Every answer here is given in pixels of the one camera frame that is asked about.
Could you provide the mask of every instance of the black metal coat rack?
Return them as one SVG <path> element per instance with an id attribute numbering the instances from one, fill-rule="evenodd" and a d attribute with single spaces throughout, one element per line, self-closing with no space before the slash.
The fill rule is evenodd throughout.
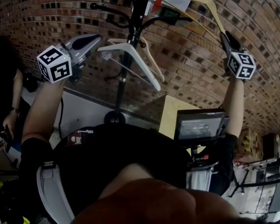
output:
<path id="1" fill-rule="evenodd" d="M 145 44 L 139 40 L 141 32 L 143 31 L 143 29 L 146 29 L 148 26 L 150 26 L 157 20 L 192 21 L 190 18 L 186 18 L 186 17 L 168 17 L 168 16 L 166 17 L 166 16 L 164 16 L 164 17 L 152 18 L 152 19 L 146 21 L 144 24 L 142 24 L 148 0 L 132 0 L 132 3 L 133 3 L 133 13 L 132 13 L 131 17 L 129 17 L 128 15 L 126 15 L 125 13 L 123 13 L 121 11 L 118 11 L 118 10 L 115 10 L 112 8 L 108 8 L 105 6 L 101 6 L 101 5 L 98 5 L 97 3 L 92 3 L 90 5 L 90 7 L 91 7 L 91 9 L 94 9 L 94 10 L 101 10 L 101 11 L 106 11 L 106 12 L 110 12 L 110 13 L 115 13 L 115 14 L 118 14 L 118 15 L 124 17 L 127 22 L 126 25 L 118 24 L 108 18 L 106 19 L 106 22 L 109 22 L 118 28 L 128 28 L 129 33 L 128 33 L 126 42 L 131 44 L 135 49 L 137 48 L 138 43 L 140 44 L 141 47 L 145 47 Z M 124 52 L 124 55 L 122 58 L 122 64 L 129 69 L 132 65 L 132 61 L 133 61 L 133 57 L 129 53 Z M 115 109 L 114 109 L 114 111 L 111 111 L 106 114 L 106 116 L 104 118 L 105 123 L 125 123 L 126 122 L 124 115 L 120 112 L 120 105 L 121 105 L 122 97 L 124 94 L 127 74 L 128 74 L 128 70 L 125 68 L 122 68 L 118 75 L 116 75 L 114 77 L 105 78 L 105 80 L 108 80 L 108 79 L 113 79 L 113 78 L 120 76 Z"/>

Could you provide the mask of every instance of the small display screen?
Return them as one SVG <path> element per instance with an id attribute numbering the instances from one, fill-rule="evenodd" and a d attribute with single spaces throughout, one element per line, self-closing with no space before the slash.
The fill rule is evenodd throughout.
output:
<path id="1" fill-rule="evenodd" d="M 215 137 L 221 118 L 183 120 L 179 133 L 180 140 Z"/>

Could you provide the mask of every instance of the white cube with black markers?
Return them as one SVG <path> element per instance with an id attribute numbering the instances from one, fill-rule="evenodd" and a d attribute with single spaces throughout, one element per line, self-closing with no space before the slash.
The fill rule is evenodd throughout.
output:
<path id="1" fill-rule="evenodd" d="M 51 83 L 72 75 L 70 57 L 54 46 L 50 46 L 37 56 L 41 73 Z"/>
<path id="2" fill-rule="evenodd" d="M 231 52 L 227 66 L 238 79 L 250 80 L 256 70 L 253 57 L 249 54 L 238 52 Z"/>

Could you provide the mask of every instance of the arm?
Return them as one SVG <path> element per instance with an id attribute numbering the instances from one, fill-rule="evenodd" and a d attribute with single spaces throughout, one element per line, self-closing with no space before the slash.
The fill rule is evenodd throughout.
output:
<path id="1" fill-rule="evenodd" d="M 242 130 L 244 118 L 244 83 L 233 75 L 222 106 L 230 117 L 229 124 L 225 130 L 226 133 L 238 137 Z"/>
<path id="2" fill-rule="evenodd" d="M 19 109 L 21 94 L 22 94 L 22 87 L 23 87 L 23 75 L 22 72 L 17 69 L 16 74 L 14 76 L 14 85 L 13 85 L 13 101 L 12 107 L 16 110 Z M 11 111 L 3 121 L 3 127 L 8 127 L 12 138 L 14 138 L 14 126 L 17 120 L 18 114 L 15 111 Z"/>
<path id="3" fill-rule="evenodd" d="M 22 143 L 29 138 L 48 142 L 63 93 L 65 80 L 51 84 L 45 82 L 37 94 L 23 129 Z"/>

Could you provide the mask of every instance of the wristwatch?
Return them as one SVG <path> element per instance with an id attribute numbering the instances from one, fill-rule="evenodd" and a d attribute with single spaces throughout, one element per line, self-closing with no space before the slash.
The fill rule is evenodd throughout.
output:
<path id="1" fill-rule="evenodd" d="M 11 112 L 15 112 L 18 115 L 18 117 L 20 116 L 20 111 L 17 108 L 12 107 Z"/>

